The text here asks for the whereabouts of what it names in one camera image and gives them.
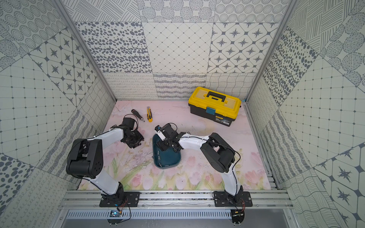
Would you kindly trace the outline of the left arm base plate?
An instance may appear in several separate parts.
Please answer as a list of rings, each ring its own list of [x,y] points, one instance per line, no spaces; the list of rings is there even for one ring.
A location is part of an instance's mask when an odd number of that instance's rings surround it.
[[[120,196],[117,194],[105,195],[101,194],[102,199],[99,206],[102,208],[107,207],[120,207],[125,204],[125,206],[137,207],[140,197],[140,192],[123,192]]]

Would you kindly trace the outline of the teal plastic storage tray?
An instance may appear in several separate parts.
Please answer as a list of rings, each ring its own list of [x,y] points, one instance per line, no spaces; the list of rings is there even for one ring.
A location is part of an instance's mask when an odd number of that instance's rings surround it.
[[[162,151],[158,147],[158,143],[161,141],[160,137],[155,134],[153,140],[153,160],[157,168],[168,169],[176,167],[181,161],[181,152],[175,152],[172,148]]]

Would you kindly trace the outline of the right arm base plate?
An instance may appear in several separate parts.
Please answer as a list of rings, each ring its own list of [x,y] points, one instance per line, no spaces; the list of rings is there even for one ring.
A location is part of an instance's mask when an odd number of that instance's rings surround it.
[[[239,192],[232,196],[227,192],[214,191],[212,193],[215,207],[252,207],[252,197],[249,192]]]

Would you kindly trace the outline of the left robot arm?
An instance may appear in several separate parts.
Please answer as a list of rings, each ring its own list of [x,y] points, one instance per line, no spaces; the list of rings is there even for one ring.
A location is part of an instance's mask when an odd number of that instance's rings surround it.
[[[123,185],[103,170],[103,150],[115,142],[125,143],[131,149],[140,146],[144,137],[138,131],[138,120],[135,118],[135,115],[132,118],[126,116],[120,125],[113,125],[106,132],[76,139],[67,156],[66,173],[92,183],[101,190],[103,198],[123,202]]]

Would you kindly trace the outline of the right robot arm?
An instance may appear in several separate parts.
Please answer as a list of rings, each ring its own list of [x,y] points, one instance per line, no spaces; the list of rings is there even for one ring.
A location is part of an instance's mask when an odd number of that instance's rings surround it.
[[[221,173],[224,182],[225,192],[235,197],[242,189],[238,182],[235,166],[237,164],[235,155],[238,154],[228,143],[217,133],[210,136],[195,136],[186,132],[178,133],[172,128],[171,123],[163,127],[156,126],[155,131],[160,141],[157,148],[162,151],[179,153],[184,149],[201,151],[209,164]]]

